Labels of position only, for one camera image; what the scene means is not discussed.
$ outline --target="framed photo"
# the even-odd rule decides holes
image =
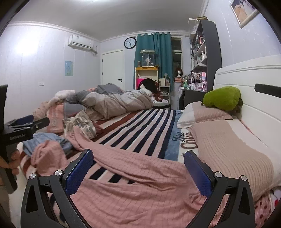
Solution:
[[[243,28],[259,13],[247,0],[233,0],[230,7],[237,18],[240,28]]]

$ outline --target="green plush toy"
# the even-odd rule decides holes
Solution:
[[[239,89],[226,86],[206,93],[202,104],[206,107],[216,107],[229,113],[239,113],[243,101]]]

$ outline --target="door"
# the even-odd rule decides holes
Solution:
[[[102,84],[113,83],[124,89],[123,50],[102,54]]]

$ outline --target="window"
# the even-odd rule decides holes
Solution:
[[[181,38],[172,38],[173,51],[173,76],[176,77],[176,69],[182,69],[182,40]]]

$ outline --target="pink blanket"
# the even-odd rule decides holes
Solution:
[[[71,198],[94,228],[186,227],[206,200],[184,164],[92,142],[79,128],[75,128],[68,139],[76,149],[91,149],[95,161],[102,167],[135,182],[118,184],[83,180]],[[64,152],[57,144],[48,141],[35,149],[33,163],[49,164],[49,169],[38,166],[39,174],[50,175],[66,166]],[[225,202],[210,227],[217,224],[224,205]]]

